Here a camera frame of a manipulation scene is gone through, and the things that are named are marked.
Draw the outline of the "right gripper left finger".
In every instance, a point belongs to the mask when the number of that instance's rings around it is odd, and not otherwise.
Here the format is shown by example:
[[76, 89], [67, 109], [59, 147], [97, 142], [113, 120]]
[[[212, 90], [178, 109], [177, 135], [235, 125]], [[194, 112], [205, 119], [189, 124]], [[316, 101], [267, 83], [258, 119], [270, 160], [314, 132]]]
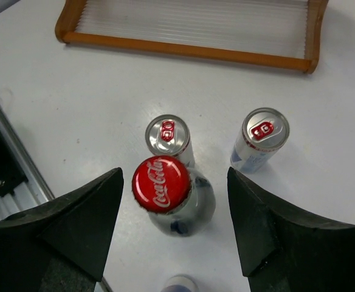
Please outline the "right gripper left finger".
[[0, 220], [0, 291], [93, 291], [103, 278], [123, 194], [114, 168]]

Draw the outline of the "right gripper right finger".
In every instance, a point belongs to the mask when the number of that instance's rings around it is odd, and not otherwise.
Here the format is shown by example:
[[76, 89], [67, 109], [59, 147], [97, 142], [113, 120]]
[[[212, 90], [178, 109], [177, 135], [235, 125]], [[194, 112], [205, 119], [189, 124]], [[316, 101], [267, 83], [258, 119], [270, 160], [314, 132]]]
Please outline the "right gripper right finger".
[[252, 291], [355, 291], [355, 225], [297, 207], [235, 169], [227, 191]]

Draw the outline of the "cola bottle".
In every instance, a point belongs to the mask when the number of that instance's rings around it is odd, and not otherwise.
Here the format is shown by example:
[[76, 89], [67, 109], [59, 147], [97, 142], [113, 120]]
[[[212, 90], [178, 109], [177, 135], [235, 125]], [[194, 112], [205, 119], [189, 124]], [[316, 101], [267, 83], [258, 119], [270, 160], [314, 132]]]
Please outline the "cola bottle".
[[164, 234], [190, 237], [212, 220], [216, 198], [209, 180], [172, 156], [139, 164], [131, 182], [134, 199]]

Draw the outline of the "blue silver can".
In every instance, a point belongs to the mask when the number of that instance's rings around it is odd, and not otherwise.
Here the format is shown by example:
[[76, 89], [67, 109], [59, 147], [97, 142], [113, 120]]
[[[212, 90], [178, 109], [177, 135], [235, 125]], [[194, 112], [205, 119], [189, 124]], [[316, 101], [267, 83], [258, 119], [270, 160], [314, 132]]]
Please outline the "blue silver can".
[[186, 167], [195, 167], [190, 130], [180, 117], [163, 114], [154, 118], [145, 130], [145, 142], [153, 155], [172, 156]]

